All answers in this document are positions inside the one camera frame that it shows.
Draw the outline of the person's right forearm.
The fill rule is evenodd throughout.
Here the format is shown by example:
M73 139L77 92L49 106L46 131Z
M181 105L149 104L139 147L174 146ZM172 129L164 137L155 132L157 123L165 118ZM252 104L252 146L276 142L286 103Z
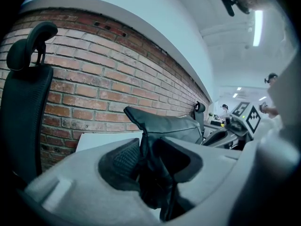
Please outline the person's right forearm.
M273 118L263 118L261 119L255 133L254 140L259 140L263 138L272 129L281 129L283 127L282 119L280 115Z

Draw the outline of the black leather bag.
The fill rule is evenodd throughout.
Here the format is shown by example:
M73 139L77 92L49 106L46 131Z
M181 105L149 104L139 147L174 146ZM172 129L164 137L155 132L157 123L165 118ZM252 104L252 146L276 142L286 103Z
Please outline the black leather bag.
M151 209L160 209L163 222L192 209L192 203L181 197L178 184L191 181L202 169L203 160L167 138L199 145L199 123L188 115L160 116L130 106L124 113L143 132L135 169L142 200Z

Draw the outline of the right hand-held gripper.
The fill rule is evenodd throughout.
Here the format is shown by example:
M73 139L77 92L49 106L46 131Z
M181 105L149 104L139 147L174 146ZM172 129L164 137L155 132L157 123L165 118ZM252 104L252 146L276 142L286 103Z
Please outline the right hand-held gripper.
M250 102L240 102L226 117L225 128L213 131L202 145L243 150L245 144L254 139L261 117Z

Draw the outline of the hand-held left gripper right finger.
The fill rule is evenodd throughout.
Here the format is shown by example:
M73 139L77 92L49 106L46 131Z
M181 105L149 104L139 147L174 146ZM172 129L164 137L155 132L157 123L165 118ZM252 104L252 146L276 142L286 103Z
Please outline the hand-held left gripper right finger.
M156 149L176 184L176 201L183 208L197 206L216 191L242 154L171 137L159 139Z

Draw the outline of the grey desk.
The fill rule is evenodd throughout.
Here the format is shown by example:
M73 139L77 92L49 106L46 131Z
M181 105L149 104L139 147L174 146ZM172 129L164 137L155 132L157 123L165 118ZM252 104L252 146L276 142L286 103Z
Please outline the grey desk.
M209 122L204 122L204 130L209 131L210 133L221 128L224 128L224 124L220 121L212 120Z

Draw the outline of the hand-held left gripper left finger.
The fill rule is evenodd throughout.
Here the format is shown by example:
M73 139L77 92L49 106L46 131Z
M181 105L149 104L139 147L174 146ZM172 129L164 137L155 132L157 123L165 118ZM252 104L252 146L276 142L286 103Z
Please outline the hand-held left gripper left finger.
M76 226L159 226L133 179L138 161L138 138L101 145L67 156L24 192Z

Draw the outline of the black office chair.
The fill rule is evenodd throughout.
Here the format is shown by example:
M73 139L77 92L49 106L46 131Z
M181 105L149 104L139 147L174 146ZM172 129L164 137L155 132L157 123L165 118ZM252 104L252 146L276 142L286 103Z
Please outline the black office chair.
M0 146L14 182L25 188L42 173L40 133L54 70L45 65L46 41L55 37L52 22L36 25L9 49L0 104Z
M197 101L197 103L194 106L194 111L193 111L193 117L194 120L196 120L199 123L200 130L202 135L204 135L205 129L204 129L204 112L206 110L206 106Z

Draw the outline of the white square table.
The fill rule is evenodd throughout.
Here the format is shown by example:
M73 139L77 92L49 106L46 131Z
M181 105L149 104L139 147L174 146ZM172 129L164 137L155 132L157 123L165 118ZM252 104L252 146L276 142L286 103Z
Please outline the white square table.
M142 134L141 131L127 133L83 133L79 138L76 153L107 144L119 145L127 143L135 138L141 141Z

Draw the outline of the long ceiling light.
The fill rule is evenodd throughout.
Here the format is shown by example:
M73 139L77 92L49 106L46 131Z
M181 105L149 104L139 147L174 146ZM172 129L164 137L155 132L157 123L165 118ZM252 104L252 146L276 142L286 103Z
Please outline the long ceiling light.
M257 10L254 13L255 23L254 23L254 38L253 46L258 47L261 41L262 26L263 26L263 11Z

